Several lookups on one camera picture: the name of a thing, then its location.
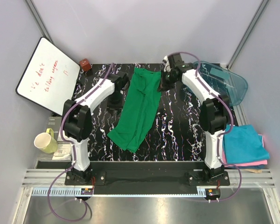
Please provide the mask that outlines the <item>green t-shirt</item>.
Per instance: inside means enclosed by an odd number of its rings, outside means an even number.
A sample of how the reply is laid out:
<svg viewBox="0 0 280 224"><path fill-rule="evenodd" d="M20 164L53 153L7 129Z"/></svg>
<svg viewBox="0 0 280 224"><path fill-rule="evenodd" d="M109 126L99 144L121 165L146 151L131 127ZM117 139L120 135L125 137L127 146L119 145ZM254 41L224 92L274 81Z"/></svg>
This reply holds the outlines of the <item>green t-shirt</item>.
<svg viewBox="0 0 280 224"><path fill-rule="evenodd" d="M108 133L122 150L135 153L152 128L161 93L161 72L135 68L118 124Z"/></svg>

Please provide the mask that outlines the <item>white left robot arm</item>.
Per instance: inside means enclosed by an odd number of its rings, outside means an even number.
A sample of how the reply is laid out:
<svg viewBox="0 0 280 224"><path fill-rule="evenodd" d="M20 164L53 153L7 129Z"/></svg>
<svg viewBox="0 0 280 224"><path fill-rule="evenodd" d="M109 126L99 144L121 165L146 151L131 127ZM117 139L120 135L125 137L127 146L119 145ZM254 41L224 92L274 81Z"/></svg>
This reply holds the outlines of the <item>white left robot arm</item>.
<svg viewBox="0 0 280 224"><path fill-rule="evenodd" d="M91 181L91 162L87 146L92 132L91 114L105 99L109 113L120 113L123 108L122 93L127 89L125 86L128 83L128 74L120 71L99 79L94 87L78 99L65 101L60 136L71 144L72 162L66 168L67 179L82 185Z"/></svg>

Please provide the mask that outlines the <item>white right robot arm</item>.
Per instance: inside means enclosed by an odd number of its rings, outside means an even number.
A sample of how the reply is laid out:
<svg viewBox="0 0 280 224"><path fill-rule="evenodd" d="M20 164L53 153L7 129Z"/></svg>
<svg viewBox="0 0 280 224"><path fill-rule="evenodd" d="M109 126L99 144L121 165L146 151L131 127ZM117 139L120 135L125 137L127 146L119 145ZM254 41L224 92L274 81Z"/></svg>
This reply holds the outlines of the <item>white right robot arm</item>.
<svg viewBox="0 0 280 224"><path fill-rule="evenodd" d="M164 70L158 92L168 91L180 81L194 93L201 103L199 124L205 131L206 153L202 179L213 185L224 174L222 159L223 136L229 122L233 122L230 110L230 98L215 91L200 75L200 61L197 65L185 63L181 52L169 54L163 58Z"/></svg>

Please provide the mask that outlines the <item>small red-brown box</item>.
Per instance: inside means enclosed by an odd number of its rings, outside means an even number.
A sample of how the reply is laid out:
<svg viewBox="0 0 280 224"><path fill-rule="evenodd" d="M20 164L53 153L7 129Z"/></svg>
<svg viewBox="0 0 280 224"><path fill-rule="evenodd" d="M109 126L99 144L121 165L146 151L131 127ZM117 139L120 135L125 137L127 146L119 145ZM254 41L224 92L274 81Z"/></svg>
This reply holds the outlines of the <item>small red-brown box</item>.
<svg viewBox="0 0 280 224"><path fill-rule="evenodd" d="M91 70L92 66L91 66L91 63L89 62L88 59L82 59L80 62L79 62L81 68L83 69L84 72L87 72L89 70Z"/></svg>

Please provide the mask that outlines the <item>clear blue plastic bin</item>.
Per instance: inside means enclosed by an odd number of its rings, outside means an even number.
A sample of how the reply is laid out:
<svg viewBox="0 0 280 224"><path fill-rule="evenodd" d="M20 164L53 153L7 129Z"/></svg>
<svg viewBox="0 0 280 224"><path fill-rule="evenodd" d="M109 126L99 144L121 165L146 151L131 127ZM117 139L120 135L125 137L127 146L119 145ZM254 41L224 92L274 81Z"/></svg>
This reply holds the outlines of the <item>clear blue plastic bin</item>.
<svg viewBox="0 0 280 224"><path fill-rule="evenodd" d="M202 103L205 98L212 96L198 80L195 80L197 66L198 62L191 63L191 69L182 75L182 82ZM243 77L206 61L201 61L198 74L208 89L219 95L229 96L231 106L241 104L248 90L248 83Z"/></svg>

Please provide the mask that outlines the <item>white whiteboard with red writing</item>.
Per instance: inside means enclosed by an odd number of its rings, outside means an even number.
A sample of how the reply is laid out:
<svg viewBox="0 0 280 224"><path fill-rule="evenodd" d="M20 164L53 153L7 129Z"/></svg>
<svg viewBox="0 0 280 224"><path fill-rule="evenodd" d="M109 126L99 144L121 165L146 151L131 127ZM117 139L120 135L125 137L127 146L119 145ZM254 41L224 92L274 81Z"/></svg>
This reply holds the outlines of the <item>white whiteboard with red writing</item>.
<svg viewBox="0 0 280 224"><path fill-rule="evenodd" d="M16 93L56 114L74 93L80 66L45 37L38 44L15 89Z"/></svg>

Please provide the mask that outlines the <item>spiral bound manual booklet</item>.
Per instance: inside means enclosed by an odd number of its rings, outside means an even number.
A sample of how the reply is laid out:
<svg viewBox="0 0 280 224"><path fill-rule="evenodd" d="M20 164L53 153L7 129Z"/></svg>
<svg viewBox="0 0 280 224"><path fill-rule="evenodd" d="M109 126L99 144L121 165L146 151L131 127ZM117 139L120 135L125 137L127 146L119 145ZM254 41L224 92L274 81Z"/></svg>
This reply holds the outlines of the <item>spiral bound manual booklet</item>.
<svg viewBox="0 0 280 224"><path fill-rule="evenodd" d="M54 131L54 138L58 143L58 149L53 154L47 154L40 151L38 158L42 160L55 160L55 161L68 161L71 159L71 146L67 142L64 142L60 135L62 117L49 117L47 128L52 128Z"/></svg>

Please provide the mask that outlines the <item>yellow-green mug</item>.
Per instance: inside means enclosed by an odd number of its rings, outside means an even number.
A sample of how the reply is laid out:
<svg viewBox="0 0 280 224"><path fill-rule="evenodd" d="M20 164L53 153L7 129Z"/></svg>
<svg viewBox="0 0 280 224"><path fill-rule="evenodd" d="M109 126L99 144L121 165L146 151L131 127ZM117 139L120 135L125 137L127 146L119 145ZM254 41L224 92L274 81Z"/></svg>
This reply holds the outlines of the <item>yellow-green mug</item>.
<svg viewBox="0 0 280 224"><path fill-rule="evenodd" d="M54 138L53 129L47 128L46 132L38 134L34 139L34 146L44 153L55 153L58 149L58 143Z"/></svg>

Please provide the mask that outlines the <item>folded blue t-shirt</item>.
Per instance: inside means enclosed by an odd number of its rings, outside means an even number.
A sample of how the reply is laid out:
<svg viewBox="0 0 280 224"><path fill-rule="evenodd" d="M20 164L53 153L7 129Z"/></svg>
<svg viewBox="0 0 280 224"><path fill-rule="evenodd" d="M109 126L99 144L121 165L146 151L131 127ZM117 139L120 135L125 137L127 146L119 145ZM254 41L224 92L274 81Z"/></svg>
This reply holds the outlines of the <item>folded blue t-shirt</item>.
<svg viewBox="0 0 280 224"><path fill-rule="evenodd" d="M223 149L230 164L269 160L269 152L264 148L264 140L251 125L227 126L231 132L223 137Z"/></svg>

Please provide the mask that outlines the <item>folded pink t-shirt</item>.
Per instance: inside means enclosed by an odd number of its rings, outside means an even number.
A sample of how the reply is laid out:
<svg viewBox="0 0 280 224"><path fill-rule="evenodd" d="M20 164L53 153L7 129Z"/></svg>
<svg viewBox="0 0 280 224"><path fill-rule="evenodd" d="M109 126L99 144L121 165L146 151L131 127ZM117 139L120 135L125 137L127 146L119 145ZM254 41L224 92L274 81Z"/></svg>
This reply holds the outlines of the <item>folded pink t-shirt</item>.
<svg viewBox="0 0 280 224"><path fill-rule="evenodd" d="M222 159L223 159L223 162L225 164L227 164L226 167L230 167L230 163L227 161L224 149L222 151ZM259 169L259 166L264 166L267 164L268 164L267 160L260 160L260 161L253 161L253 162L248 162L248 163L239 163L239 164L236 164L236 166L238 166L240 168L252 167L255 169Z"/></svg>

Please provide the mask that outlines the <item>folded tan t-shirt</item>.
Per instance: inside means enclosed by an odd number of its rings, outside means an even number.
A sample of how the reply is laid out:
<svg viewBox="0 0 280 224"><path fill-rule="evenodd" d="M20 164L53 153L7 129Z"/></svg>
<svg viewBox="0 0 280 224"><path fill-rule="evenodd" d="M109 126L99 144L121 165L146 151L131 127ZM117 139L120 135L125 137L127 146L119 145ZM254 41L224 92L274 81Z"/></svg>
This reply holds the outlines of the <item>folded tan t-shirt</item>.
<svg viewBox="0 0 280 224"><path fill-rule="evenodd" d="M262 173L262 169L252 169L252 168L248 168L248 169L245 169L245 171L251 172L251 173L255 173L255 174L261 174L261 173Z"/></svg>

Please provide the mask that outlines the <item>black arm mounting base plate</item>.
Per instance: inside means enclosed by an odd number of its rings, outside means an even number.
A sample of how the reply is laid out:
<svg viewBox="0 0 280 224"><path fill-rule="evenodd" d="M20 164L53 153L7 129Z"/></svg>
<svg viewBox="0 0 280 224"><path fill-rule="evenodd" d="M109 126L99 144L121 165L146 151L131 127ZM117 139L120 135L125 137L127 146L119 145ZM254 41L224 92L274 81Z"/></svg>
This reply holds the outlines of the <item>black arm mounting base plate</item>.
<svg viewBox="0 0 280 224"><path fill-rule="evenodd" d="M198 192L197 187L230 185L227 173L217 181L206 181L205 170L201 161L93 161L86 180L68 172L65 184L86 187L93 183L96 196L190 195Z"/></svg>

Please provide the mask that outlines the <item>aluminium frame rail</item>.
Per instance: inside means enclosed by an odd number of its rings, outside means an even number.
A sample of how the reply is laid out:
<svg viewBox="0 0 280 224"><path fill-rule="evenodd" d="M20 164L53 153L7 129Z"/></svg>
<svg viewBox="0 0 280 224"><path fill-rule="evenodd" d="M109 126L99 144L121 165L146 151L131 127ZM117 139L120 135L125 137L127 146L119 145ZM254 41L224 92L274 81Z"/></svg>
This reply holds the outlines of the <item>aluminium frame rail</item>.
<svg viewBox="0 0 280 224"><path fill-rule="evenodd" d="M185 184L189 186L221 186L235 188L241 183L242 188L273 188L275 187L269 170L262 170L261 174L255 174L228 169L216 180L203 180L202 170L96 170L86 180L80 180L73 174L62 174L57 178L55 185L89 185L106 186L113 183L149 183L149 184Z"/></svg>

